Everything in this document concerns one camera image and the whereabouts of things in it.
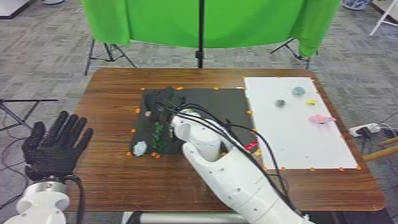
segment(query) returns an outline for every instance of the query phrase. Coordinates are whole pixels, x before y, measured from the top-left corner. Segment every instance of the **green backdrop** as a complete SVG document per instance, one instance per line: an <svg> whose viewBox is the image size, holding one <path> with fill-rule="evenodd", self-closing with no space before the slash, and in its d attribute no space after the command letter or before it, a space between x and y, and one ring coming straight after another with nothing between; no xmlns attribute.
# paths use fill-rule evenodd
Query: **green backdrop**
<svg viewBox="0 0 398 224"><path fill-rule="evenodd" d="M300 40L300 55L319 48L341 0L206 0L204 47ZM197 47L199 0L83 0L99 42L129 40Z"/></svg>

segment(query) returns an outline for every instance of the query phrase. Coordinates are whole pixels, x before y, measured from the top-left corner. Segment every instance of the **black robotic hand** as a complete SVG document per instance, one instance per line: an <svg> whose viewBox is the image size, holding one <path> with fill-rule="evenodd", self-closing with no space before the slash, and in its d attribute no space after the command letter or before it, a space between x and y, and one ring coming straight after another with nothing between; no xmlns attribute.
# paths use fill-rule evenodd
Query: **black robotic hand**
<svg viewBox="0 0 398 224"><path fill-rule="evenodd" d="M24 140L21 150L24 156L24 174L30 180L39 181L48 177L64 178L72 174L78 157L88 145L92 129L83 132L87 119L62 111L49 131L42 122L33 124L30 137Z"/></svg>

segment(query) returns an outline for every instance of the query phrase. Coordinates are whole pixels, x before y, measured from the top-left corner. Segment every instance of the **white paper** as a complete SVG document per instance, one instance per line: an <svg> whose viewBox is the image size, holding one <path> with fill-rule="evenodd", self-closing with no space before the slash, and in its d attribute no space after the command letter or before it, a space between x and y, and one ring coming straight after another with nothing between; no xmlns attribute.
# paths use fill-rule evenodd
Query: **white paper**
<svg viewBox="0 0 398 224"><path fill-rule="evenodd" d="M291 94L298 86L305 89L302 97ZM357 162L335 123L316 124L309 121L316 114L330 116L312 80L303 77L250 77L245 78L245 87L254 127L270 143L279 168L355 168ZM314 106L305 104L307 99L316 101ZM277 100L286 101L282 108L275 106ZM259 148L264 166L271 169L273 163L263 142Z"/></svg>

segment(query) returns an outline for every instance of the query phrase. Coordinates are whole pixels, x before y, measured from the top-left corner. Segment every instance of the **white robot forearm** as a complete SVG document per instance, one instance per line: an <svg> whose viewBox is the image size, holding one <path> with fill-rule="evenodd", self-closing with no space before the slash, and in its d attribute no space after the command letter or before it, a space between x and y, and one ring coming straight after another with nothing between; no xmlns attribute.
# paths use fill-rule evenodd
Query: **white robot forearm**
<svg viewBox="0 0 398 224"><path fill-rule="evenodd" d="M56 181L33 183L16 204L16 215L5 224L65 224L64 209L69 206L67 186Z"/></svg>
<svg viewBox="0 0 398 224"><path fill-rule="evenodd" d="M183 113L199 117L193 111ZM170 126L177 138L186 141L184 157L220 201L252 224L312 224L289 209L255 165L231 144L218 158L225 139L191 119L197 120L175 115Z"/></svg>

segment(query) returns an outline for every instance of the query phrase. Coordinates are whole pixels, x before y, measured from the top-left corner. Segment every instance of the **wooden tabletop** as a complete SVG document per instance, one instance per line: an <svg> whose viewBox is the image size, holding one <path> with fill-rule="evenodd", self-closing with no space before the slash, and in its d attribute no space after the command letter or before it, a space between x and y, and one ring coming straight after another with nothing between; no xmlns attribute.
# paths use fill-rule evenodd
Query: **wooden tabletop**
<svg viewBox="0 0 398 224"><path fill-rule="evenodd" d="M374 211L383 196L314 74L293 69L101 69L87 86L76 114L94 138L78 162L87 211L225 211L183 155L126 156L142 90L167 86L236 88L243 76L311 77L362 170L286 170L289 196L302 211ZM78 190L71 189L72 209Z"/></svg>

